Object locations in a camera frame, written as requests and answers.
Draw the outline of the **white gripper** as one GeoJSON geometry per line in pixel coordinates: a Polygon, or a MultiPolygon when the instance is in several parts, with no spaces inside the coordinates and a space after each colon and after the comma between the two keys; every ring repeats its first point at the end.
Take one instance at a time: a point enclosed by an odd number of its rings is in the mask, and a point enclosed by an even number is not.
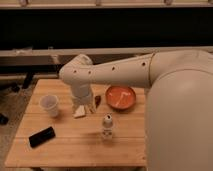
{"type": "Polygon", "coordinates": [[[80,105],[86,106],[91,114],[95,113],[93,106],[93,92],[91,88],[71,89],[71,99],[73,101],[73,114],[76,113],[80,105]]]}

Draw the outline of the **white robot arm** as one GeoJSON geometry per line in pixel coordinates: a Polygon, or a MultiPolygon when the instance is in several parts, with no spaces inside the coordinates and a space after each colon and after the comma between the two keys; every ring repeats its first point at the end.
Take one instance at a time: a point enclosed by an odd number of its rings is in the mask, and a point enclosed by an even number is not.
{"type": "Polygon", "coordinates": [[[59,77],[82,101],[92,83],[147,88],[148,171],[213,171],[213,53],[158,52],[99,65],[78,55],[59,77]]]}

